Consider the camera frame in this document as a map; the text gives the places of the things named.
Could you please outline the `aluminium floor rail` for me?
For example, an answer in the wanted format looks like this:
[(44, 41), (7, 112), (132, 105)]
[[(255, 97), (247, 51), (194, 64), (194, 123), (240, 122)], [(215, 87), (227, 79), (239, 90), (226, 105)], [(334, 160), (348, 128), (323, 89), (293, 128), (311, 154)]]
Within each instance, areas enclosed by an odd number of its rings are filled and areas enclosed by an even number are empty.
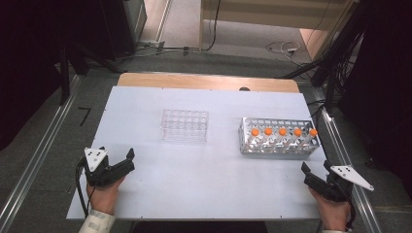
[(47, 131), (45, 132), (42, 140), (37, 146), (36, 150), (31, 155), (28, 165), (23, 170), (17, 184), (12, 189), (11, 194), (7, 198), (7, 201), (2, 208), (0, 214), (0, 233), (7, 233), (11, 227), (17, 212), (22, 205), (30, 186), (33, 184), (44, 160), (46, 159), (52, 143), (61, 128), (61, 125), (66, 118), (70, 108), (77, 95), (79, 86), (82, 83), (82, 76), (75, 75), (70, 82), (69, 94), (64, 104), (59, 106), (49, 124)]
[[(351, 165), (351, 158), (342, 141), (334, 117), (326, 110), (326, 108), (321, 110), (321, 116), (325, 122), (328, 135), (331, 138), (339, 162), (342, 165)], [(374, 213), (373, 207), (362, 187), (358, 185), (354, 187), (353, 200), (360, 213), (360, 217), (363, 220), (366, 231), (368, 233), (383, 233), (380, 223)]]

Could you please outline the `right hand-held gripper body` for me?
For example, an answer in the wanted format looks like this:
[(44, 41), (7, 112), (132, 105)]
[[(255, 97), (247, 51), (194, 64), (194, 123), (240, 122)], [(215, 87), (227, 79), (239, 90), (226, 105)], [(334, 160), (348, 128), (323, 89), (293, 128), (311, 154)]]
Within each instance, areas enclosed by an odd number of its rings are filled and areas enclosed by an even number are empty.
[(310, 188), (321, 194), (326, 200), (333, 202), (347, 202), (352, 196), (353, 186), (359, 185), (370, 191), (374, 186), (370, 184), (361, 174), (352, 166), (335, 166), (331, 167), (331, 175), (322, 180), (312, 172), (312, 181), (307, 184)]

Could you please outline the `person's right hand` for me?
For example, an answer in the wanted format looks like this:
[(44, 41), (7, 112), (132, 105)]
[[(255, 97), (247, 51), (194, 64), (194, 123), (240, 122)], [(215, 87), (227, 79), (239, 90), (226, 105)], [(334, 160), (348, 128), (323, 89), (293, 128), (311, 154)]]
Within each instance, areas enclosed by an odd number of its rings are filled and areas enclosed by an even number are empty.
[(309, 188), (309, 191), (317, 201), (318, 211), (323, 222), (323, 229), (346, 231), (347, 219), (351, 211), (350, 204), (348, 202), (332, 202), (326, 200), (312, 188)]

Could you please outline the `orange-capped test tube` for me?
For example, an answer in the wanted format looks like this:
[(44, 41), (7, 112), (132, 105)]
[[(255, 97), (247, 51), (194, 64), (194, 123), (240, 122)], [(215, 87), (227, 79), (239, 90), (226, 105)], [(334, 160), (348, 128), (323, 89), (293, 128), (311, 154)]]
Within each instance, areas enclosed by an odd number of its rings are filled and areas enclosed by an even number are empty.
[(266, 127), (266, 128), (263, 130), (263, 137), (262, 137), (261, 143), (262, 143), (262, 145), (263, 145), (264, 147), (270, 145), (270, 140), (271, 140), (271, 135), (272, 135), (272, 133), (273, 133), (273, 130), (272, 130), (271, 127)]
[(317, 144), (317, 140), (316, 140), (317, 135), (318, 135), (318, 131), (315, 128), (312, 128), (309, 130), (308, 135), (307, 135), (307, 141), (306, 141), (306, 145), (308, 147), (315, 146)]
[(291, 146), (292, 147), (297, 145), (297, 140), (301, 136), (301, 134), (302, 134), (302, 130), (300, 128), (296, 127), (293, 130), (293, 135), (292, 135), (292, 138), (291, 138)]
[(285, 140), (285, 137), (286, 137), (287, 133), (288, 133), (288, 131), (284, 127), (281, 127), (278, 130), (278, 134), (277, 134), (277, 138), (276, 138), (276, 146), (277, 147), (280, 147), (284, 143), (284, 140)]
[(258, 136), (259, 130), (257, 128), (253, 128), (250, 133), (250, 137), (248, 139), (248, 144), (252, 148), (255, 144), (258, 143)]

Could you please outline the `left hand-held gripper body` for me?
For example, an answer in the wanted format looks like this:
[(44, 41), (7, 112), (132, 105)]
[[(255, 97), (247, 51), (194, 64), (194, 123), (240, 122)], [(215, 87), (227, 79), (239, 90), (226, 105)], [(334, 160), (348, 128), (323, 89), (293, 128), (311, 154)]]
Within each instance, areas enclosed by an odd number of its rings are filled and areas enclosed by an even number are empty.
[(117, 176), (109, 164), (108, 152), (100, 149), (85, 148), (86, 179), (91, 186), (107, 186), (123, 176)]

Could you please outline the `wooden table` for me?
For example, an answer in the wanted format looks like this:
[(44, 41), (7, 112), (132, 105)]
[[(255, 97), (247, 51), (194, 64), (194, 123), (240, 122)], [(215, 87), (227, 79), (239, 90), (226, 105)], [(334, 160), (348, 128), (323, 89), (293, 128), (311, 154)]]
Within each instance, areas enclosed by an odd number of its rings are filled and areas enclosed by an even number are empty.
[(123, 73), (118, 86), (299, 92), (294, 80), (177, 73)]

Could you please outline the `white board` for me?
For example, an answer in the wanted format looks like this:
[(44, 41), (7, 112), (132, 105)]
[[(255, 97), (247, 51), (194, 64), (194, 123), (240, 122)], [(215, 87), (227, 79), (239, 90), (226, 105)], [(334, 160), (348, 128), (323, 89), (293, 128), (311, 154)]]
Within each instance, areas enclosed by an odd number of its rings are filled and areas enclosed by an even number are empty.
[[(165, 110), (208, 112), (205, 142), (163, 140)], [(92, 144), (111, 163), (135, 153), (120, 186), (120, 219), (316, 218), (300, 161), (242, 154), (238, 137), (243, 117), (309, 116), (300, 93), (115, 86)]]

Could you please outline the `person's left hand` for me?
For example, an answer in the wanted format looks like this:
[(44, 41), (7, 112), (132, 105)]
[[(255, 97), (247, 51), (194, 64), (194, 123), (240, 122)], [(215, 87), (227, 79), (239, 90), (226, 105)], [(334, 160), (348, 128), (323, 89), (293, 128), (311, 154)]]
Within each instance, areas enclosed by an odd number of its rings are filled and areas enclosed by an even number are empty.
[(121, 178), (115, 183), (104, 187), (91, 186), (88, 184), (86, 186), (86, 192), (91, 208), (95, 211), (113, 216), (115, 214), (119, 188), (123, 181), (124, 178)]

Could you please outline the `clear plastic tube rack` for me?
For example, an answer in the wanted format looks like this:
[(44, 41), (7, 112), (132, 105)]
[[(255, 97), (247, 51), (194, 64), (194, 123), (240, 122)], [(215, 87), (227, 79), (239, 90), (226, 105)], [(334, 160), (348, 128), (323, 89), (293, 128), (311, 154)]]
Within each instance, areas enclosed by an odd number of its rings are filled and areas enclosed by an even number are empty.
[(165, 109), (161, 119), (164, 141), (206, 143), (209, 123), (207, 111)]

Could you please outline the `perforated metal tube rack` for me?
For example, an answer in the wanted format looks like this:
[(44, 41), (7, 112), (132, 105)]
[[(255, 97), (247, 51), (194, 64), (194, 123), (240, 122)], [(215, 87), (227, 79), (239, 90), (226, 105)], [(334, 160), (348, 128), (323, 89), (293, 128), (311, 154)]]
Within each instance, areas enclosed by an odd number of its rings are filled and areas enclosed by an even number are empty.
[[(270, 145), (264, 147), (261, 141), (263, 137), (263, 130), (266, 127), (271, 127), (273, 133), (271, 135)], [(278, 130), (281, 127), (286, 128), (288, 133), (285, 137), (284, 143), (280, 147), (277, 147), (276, 138)], [(293, 135), (293, 130), (296, 127), (302, 130), (302, 134), (297, 140), (297, 145), (292, 147), (291, 138)], [(253, 128), (257, 128), (259, 130), (259, 136), (258, 143), (251, 148), (248, 144), (248, 139)], [(311, 120), (243, 117), (238, 128), (240, 151), (244, 154), (264, 154), (282, 156), (285, 158), (306, 157), (312, 154), (320, 146), (318, 135), (316, 137), (317, 144), (315, 146), (308, 147), (306, 145), (308, 132), (312, 128), (315, 127), (313, 126)]]

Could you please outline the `light wooden furniture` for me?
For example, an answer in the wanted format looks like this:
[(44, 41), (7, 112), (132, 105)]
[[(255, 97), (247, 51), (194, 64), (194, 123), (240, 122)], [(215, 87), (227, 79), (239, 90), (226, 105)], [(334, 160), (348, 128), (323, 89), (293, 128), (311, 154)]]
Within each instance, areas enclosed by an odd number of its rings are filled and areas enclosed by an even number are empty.
[(312, 59), (328, 49), (333, 35), (343, 29), (360, 0), (201, 0), (203, 21), (219, 20), (298, 28)]

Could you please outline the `black cabinet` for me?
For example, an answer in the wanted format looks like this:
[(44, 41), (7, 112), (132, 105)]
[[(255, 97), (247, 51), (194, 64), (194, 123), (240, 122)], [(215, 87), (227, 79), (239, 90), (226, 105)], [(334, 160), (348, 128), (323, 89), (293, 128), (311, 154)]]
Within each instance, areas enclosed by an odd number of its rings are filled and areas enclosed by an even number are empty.
[(147, 21), (144, 0), (101, 0), (114, 58), (136, 51)]

